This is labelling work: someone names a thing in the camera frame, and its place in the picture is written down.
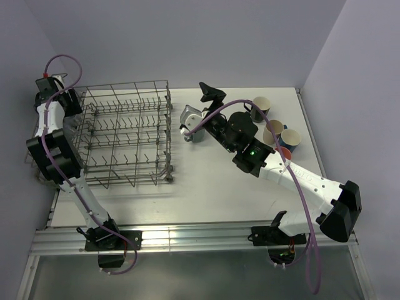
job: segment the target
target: metal rail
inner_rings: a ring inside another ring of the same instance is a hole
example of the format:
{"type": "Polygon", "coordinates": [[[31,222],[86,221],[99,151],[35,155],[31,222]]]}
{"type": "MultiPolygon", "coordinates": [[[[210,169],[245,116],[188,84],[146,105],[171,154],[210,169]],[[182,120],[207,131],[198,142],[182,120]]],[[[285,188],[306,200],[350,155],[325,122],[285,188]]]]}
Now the metal rail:
{"type": "MultiPolygon", "coordinates": [[[[253,226],[268,226],[266,222],[229,222],[214,224],[189,224],[165,226],[129,226],[120,227],[120,230],[141,230],[141,253],[156,252],[186,252],[186,251],[222,251],[222,250],[250,250],[254,247],[247,237],[253,226]]],[[[323,234],[317,234],[318,246],[348,246],[357,245],[355,235],[351,235],[348,242],[336,242],[323,234]]],[[[97,255],[98,252],[85,252],[85,238],[74,228],[52,229],[36,231],[30,255],[97,255]]],[[[268,249],[287,248],[288,246],[269,246],[268,249]]],[[[123,251],[101,251],[102,254],[117,254],[123,251]]]]}

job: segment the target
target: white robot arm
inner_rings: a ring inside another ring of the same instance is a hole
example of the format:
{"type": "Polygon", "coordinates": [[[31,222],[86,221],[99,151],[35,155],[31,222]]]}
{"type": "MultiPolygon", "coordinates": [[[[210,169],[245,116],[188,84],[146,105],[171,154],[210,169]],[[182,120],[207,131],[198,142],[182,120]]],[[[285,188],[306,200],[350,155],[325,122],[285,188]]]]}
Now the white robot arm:
{"type": "MultiPolygon", "coordinates": [[[[188,134],[198,124],[220,108],[226,94],[218,89],[200,82],[203,91],[201,102],[212,101],[211,105],[199,111],[186,106],[181,114],[181,133],[188,134]]],[[[202,125],[202,128],[186,141],[201,141],[207,131],[228,152],[236,153],[232,160],[236,166],[258,178],[274,181],[285,188],[296,192],[297,187],[287,170],[290,165],[301,186],[310,210],[312,226],[316,232],[322,232],[329,238],[346,242],[361,212],[361,200],[358,185],[348,181],[346,184],[331,181],[286,160],[278,152],[258,141],[254,135],[258,127],[251,121],[248,112],[235,112],[229,120],[220,112],[202,125]]],[[[271,226],[258,242],[261,245],[288,244],[290,237],[309,233],[306,215],[303,211],[282,211],[277,214],[271,226]]]]}
{"type": "MultiPolygon", "coordinates": [[[[71,137],[68,136],[68,128],[63,127],[65,117],[73,118],[82,113],[74,89],[71,88],[54,97],[56,93],[64,90],[61,76],[46,76],[38,79],[36,84],[39,88],[35,100],[35,108],[39,114],[39,127],[35,136],[26,141],[31,156],[43,176],[69,193],[84,216],[87,231],[84,232],[79,227],[77,232],[86,238],[88,251],[125,249],[127,246],[123,242],[130,240],[119,231],[117,224],[94,197],[84,178],[82,159],[71,137]],[[50,97],[53,98],[46,109],[46,103],[50,97]],[[43,134],[45,134],[45,143],[42,140],[43,134]]],[[[138,238],[137,241],[134,245],[137,248],[133,248],[135,250],[140,248],[140,239],[138,238]]],[[[123,255],[118,257],[101,255],[98,259],[101,268],[119,268],[123,262],[123,255]]]]}

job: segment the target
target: mug handle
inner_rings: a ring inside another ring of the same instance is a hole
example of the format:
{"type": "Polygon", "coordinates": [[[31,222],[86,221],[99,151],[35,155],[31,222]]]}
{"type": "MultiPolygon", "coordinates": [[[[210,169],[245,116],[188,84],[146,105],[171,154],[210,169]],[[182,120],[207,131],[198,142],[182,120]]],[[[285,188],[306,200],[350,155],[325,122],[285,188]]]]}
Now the mug handle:
{"type": "Polygon", "coordinates": [[[244,107],[245,110],[247,110],[249,113],[251,113],[251,107],[248,108],[248,107],[246,106],[246,103],[243,103],[243,107],[244,107]]]}

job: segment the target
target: dishwasher rack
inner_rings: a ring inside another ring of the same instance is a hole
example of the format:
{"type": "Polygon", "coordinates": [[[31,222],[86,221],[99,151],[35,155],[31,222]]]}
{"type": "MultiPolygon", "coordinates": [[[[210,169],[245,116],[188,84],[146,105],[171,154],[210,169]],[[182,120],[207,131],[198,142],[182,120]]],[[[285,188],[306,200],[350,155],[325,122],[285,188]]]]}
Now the dishwasher rack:
{"type": "MultiPolygon", "coordinates": [[[[64,119],[64,133],[72,138],[90,186],[108,189],[113,184],[135,187],[173,181],[173,105],[168,81],[102,84],[75,90],[82,114],[70,124],[64,119]]],[[[26,163],[35,166],[29,153],[26,163]]],[[[39,170],[36,178],[53,185],[39,170]]]]}

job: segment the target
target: gray wall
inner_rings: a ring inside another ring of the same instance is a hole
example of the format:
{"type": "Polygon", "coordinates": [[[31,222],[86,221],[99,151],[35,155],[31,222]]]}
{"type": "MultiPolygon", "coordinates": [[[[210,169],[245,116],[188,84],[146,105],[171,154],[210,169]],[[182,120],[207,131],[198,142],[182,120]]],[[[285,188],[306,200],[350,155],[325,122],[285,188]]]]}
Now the gray wall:
{"type": "MultiPolygon", "coordinates": [[[[23,0],[0,3],[0,298],[14,299],[36,228],[46,222],[52,194],[24,164],[31,137],[35,80],[54,55],[23,0]]],[[[63,71],[56,62],[51,71],[63,71]]]]}
{"type": "Polygon", "coordinates": [[[26,2],[55,50],[82,61],[82,83],[188,88],[303,86],[345,0],[26,2]]]}
{"type": "Polygon", "coordinates": [[[328,176],[360,185],[356,233],[380,299],[400,294],[399,11],[347,1],[303,92],[328,176]]]}

